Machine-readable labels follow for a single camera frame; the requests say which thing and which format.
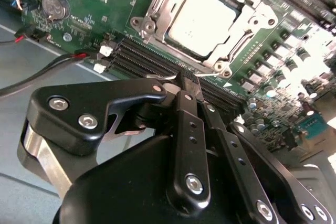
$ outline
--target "motherboard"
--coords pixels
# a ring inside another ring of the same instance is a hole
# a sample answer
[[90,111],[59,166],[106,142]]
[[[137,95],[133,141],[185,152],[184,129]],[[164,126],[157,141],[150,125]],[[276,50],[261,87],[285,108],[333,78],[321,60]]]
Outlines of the motherboard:
[[336,0],[36,1],[23,21],[53,45],[110,48],[119,78],[201,74],[209,102],[270,150],[327,127],[314,101],[336,91]]

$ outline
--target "electronic component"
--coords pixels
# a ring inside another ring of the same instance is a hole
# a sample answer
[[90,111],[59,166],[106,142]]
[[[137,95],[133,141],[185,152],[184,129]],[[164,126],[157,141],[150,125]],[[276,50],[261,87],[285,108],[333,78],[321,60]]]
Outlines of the electronic component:
[[257,101],[255,98],[248,99],[248,107],[252,110],[257,108]]
[[286,79],[286,77],[282,74],[277,76],[276,80],[277,80],[277,83],[279,84],[279,87],[281,88],[285,88],[290,84],[289,81]]
[[264,92],[266,94],[267,97],[275,97],[277,95],[277,92],[274,90],[274,88],[272,86],[267,86],[264,88]]
[[290,50],[288,50],[286,47],[284,46],[279,46],[274,53],[280,57],[282,57],[283,59],[287,58],[290,54]]
[[285,105],[281,108],[281,110],[282,110],[282,111],[290,111],[291,108],[292,108],[292,107],[291,107],[290,105],[285,104]]
[[257,125],[257,129],[261,131],[265,127],[264,119],[257,119],[256,125]]
[[248,92],[251,92],[254,89],[254,85],[247,80],[242,82],[241,87],[247,90]]
[[314,99],[315,97],[317,97],[317,93],[316,93],[314,87],[311,84],[305,84],[304,88],[305,88],[307,94],[309,95],[310,99]]
[[314,109],[309,105],[308,102],[303,102],[302,103],[302,108],[303,108],[303,111],[305,112],[305,114],[307,116],[311,116],[314,114]]
[[265,64],[260,64],[259,67],[257,68],[257,71],[261,73],[263,76],[267,76],[271,73],[271,69],[267,67]]
[[248,79],[251,81],[251,82],[254,82],[255,84],[260,84],[263,80],[262,76],[260,76],[259,74],[251,71],[251,73],[249,74],[249,77]]
[[113,52],[113,48],[109,46],[102,45],[99,49],[99,52],[104,55],[105,57],[109,57]]
[[186,0],[169,31],[169,37],[205,57],[218,44],[226,41],[235,18],[235,11],[219,0]]
[[301,43],[301,40],[291,34],[283,41],[283,43],[292,48],[297,48]]
[[268,64],[270,64],[273,67],[277,67],[281,64],[281,60],[275,57],[274,55],[269,55],[268,57],[266,57],[265,60]]
[[251,124],[250,130],[255,135],[259,133],[259,130],[257,129],[257,125],[256,124]]
[[70,5],[67,0],[42,0],[42,10],[49,21],[62,20],[70,15]]

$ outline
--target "table surface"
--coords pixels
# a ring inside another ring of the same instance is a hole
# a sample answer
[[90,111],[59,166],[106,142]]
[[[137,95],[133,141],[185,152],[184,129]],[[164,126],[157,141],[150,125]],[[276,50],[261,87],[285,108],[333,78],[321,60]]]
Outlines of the table surface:
[[[18,18],[0,9],[0,41],[13,39],[20,25]],[[29,77],[60,54],[57,48],[33,41],[0,47],[0,88]],[[0,100],[0,223],[51,223],[61,203],[52,185],[24,169],[16,156],[31,93],[42,86],[108,80],[116,78],[97,74],[90,65],[75,65],[24,92]],[[153,131],[146,130],[141,135],[102,143],[98,149],[98,163],[152,134]]]

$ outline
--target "red and black wire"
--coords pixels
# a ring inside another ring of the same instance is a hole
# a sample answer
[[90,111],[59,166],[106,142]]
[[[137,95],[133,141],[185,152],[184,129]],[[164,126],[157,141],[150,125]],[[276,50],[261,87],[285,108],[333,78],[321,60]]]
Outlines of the red and black wire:
[[36,84],[38,81],[45,80],[46,78],[54,75],[59,70],[69,65],[79,63],[87,57],[88,54],[86,53],[61,55],[27,79],[0,89],[0,99],[21,92]]

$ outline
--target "silver screw head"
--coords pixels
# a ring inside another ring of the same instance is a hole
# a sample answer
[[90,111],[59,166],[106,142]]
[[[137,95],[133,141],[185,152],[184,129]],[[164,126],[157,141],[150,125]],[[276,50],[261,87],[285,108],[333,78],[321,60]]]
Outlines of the silver screw head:
[[237,129],[240,131],[240,132],[242,132],[242,133],[244,133],[245,131],[244,131],[244,128],[243,127],[241,127],[240,125],[237,125]]
[[64,40],[65,42],[70,42],[70,41],[72,41],[72,36],[71,36],[71,34],[69,34],[69,33],[65,33],[65,34],[63,34],[63,40]]
[[159,86],[157,86],[157,85],[154,85],[154,86],[153,86],[153,89],[154,89],[155,91],[157,91],[157,92],[161,92],[161,91],[162,91],[161,88],[160,88]]
[[54,110],[63,111],[69,107],[69,103],[63,98],[52,98],[49,101],[49,106]]
[[310,211],[310,209],[308,207],[302,205],[301,209],[302,209],[304,215],[306,215],[308,217],[308,219],[310,219],[310,220],[315,219],[313,213]]
[[93,115],[89,114],[81,115],[78,119],[78,123],[80,126],[88,130],[93,130],[98,126],[97,119]]
[[188,94],[185,94],[184,97],[185,97],[186,99],[188,99],[189,101],[191,101],[191,100],[193,99],[193,98],[192,98],[190,95],[188,95]]
[[198,195],[203,192],[203,186],[201,181],[193,175],[187,176],[186,184],[189,190],[194,194]]
[[269,209],[269,207],[261,200],[257,201],[257,209],[266,220],[271,221],[273,219],[271,209]]
[[208,105],[207,106],[207,108],[208,108],[208,110],[210,110],[211,112],[215,112],[215,109],[214,109],[214,107],[212,107],[212,105]]
[[318,206],[315,206],[315,210],[317,212],[317,214],[324,220],[324,221],[327,221],[328,220],[328,216],[326,215],[325,212],[323,212],[323,210],[318,207]]

